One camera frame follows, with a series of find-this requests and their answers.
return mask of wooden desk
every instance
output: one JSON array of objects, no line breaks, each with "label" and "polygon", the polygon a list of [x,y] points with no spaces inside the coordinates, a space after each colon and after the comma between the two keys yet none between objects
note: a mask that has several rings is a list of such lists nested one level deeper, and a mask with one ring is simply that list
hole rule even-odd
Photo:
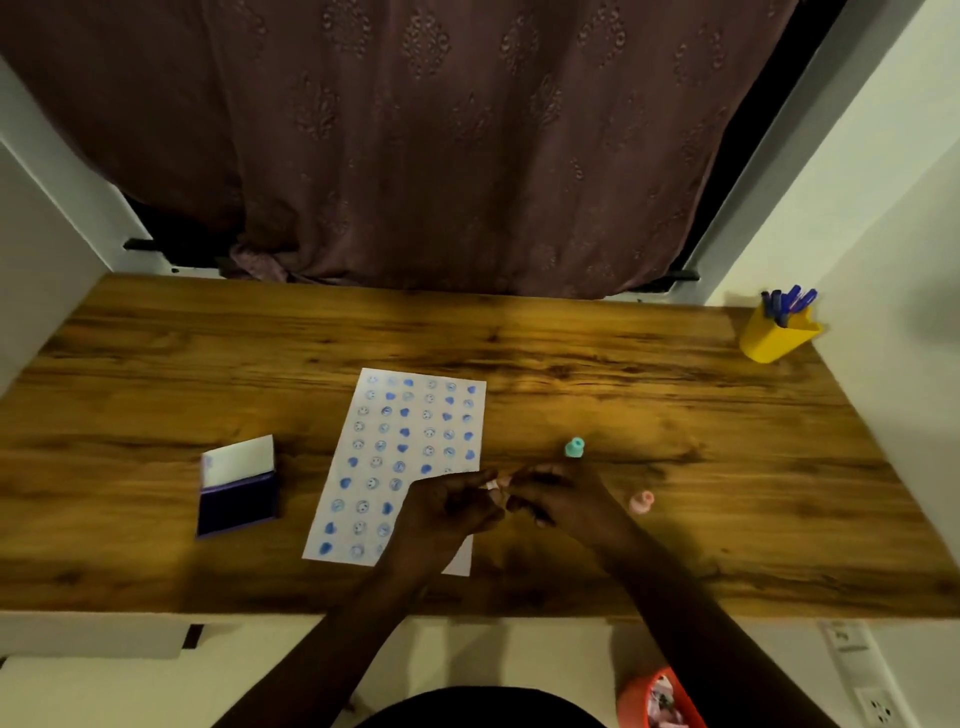
[{"label": "wooden desk", "polygon": [[[741,309],[109,276],[0,404],[0,609],[321,612],[304,561],[362,366],[489,383],[483,461],[587,440],[617,498],[732,614],[958,617],[960,574],[810,347],[762,366]],[[194,540],[200,454],[273,433],[283,517]],[[564,534],[476,539],[448,615],[631,616]]]}]

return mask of electrical outlet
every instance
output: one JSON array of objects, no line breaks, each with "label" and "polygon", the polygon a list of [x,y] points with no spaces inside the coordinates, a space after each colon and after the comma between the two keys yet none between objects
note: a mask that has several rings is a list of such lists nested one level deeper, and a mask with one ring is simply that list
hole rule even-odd
[{"label": "electrical outlet", "polygon": [[903,728],[897,703],[889,692],[883,688],[854,688],[853,693],[871,728]]},{"label": "electrical outlet", "polygon": [[870,649],[866,628],[858,621],[831,621],[824,625],[827,637],[837,652]]}]

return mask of orange basket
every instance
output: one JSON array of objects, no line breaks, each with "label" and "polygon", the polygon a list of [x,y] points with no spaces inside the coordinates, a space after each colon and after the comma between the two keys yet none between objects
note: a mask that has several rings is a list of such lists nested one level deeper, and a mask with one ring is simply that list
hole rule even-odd
[{"label": "orange basket", "polygon": [[686,694],[684,686],[680,684],[677,675],[669,667],[655,672],[649,677],[639,677],[624,689],[616,699],[616,720],[620,728],[650,728],[647,716],[647,703],[650,702],[650,693],[654,683],[666,675],[673,686],[673,701],[690,728],[707,728],[707,724],[693,707],[693,701]]}]

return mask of pen holder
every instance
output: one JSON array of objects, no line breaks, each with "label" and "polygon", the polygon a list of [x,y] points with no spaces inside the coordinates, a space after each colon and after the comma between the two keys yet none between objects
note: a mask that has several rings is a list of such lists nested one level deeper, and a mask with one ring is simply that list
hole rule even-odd
[{"label": "pen holder", "polygon": [[786,328],[780,328],[773,319],[763,315],[763,303],[756,307],[747,326],[740,333],[740,350],[760,364],[776,361],[809,341],[824,328],[810,321],[810,309],[794,313],[787,319]]}]

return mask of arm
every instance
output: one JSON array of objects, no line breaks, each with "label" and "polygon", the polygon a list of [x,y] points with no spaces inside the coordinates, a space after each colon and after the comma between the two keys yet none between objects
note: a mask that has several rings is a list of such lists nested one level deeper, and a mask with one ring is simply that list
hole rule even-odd
[{"label": "arm", "polygon": [[[630,594],[660,651],[707,725],[836,728],[701,588],[620,507],[581,463],[538,465],[501,478],[508,508],[533,511],[591,549]],[[745,699],[744,686],[749,686]]]},{"label": "arm", "polygon": [[503,512],[478,487],[495,471],[410,485],[394,535],[350,599],[330,611],[214,728],[323,728],[333,723],[380,646],[471,533]]}]

